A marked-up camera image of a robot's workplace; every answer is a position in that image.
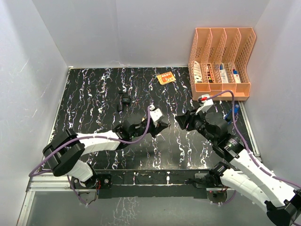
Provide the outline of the black padlock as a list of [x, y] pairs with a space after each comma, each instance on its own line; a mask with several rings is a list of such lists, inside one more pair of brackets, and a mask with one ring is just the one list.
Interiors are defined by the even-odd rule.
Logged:
[[127, 92], [119, 90], [120, 104], [117, 104], [117, 112], [122, 112], [126, 106], [131, 104], [131, 97]]

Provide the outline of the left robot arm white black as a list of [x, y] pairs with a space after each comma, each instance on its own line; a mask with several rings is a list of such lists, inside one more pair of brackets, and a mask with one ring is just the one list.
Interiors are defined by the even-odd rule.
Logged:
[[159, 109], [151, 111], [150, 117], [142, 119], [133, 114], [114, 129], [103, 133], [82, 134], [73, 129], [65, 130], [58, 138], [43, 149], [43, 155], [54, 176], [74, 177], [84, 187], [92, 188], [97, 183], [97, 174], [90, 163], [83, 162], [83, 155], [99, 151], [115, 151], [129, 146], [133, 138], [144, 133], [155, 137], [169, 124], [162, 121], [164, 115]]

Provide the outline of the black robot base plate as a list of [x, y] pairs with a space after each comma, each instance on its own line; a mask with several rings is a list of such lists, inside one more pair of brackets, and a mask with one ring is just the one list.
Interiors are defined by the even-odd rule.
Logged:
[[77, 178], [71, 184], [87, 200], [123, 197], [193, 197], [224, 202], [231, 189], [216, 186], [208, 170], [98, 170], [92, 185], [86, 186]]

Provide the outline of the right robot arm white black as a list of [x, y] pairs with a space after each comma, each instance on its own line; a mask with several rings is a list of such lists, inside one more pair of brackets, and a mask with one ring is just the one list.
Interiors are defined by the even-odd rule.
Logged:
[[181, 129], [196, 130], [212, 143], [226, 162], [209, 171], [210, 183], [231, 187], [260, 206], [277, 226], [291, 226], [301, 214], [301, 187], [276, 176], [241, 139], [228, 132], [228, 122], [216, 113], [187, 111], [176, 116]]

